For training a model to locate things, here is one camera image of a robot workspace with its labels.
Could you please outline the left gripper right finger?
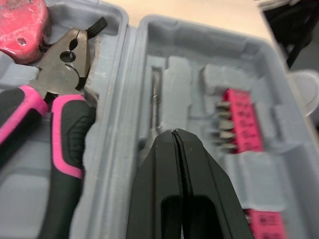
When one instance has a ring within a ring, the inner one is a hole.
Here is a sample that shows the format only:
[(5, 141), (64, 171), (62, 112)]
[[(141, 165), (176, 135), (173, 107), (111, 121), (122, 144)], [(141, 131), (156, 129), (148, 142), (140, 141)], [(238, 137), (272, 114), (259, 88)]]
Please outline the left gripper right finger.
[(228, 175), (188, 131), (174, 130), (186, 239), (250, 239), (252, 232)]

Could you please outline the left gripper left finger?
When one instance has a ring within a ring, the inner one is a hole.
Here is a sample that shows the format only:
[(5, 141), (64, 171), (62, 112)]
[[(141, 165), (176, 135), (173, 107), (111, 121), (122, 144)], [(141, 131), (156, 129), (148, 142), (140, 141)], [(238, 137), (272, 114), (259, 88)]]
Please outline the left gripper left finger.
[(184, 190), (178, 136), (167, 130), (153, 141), (132, 186), (126, 238), (184, 239)]

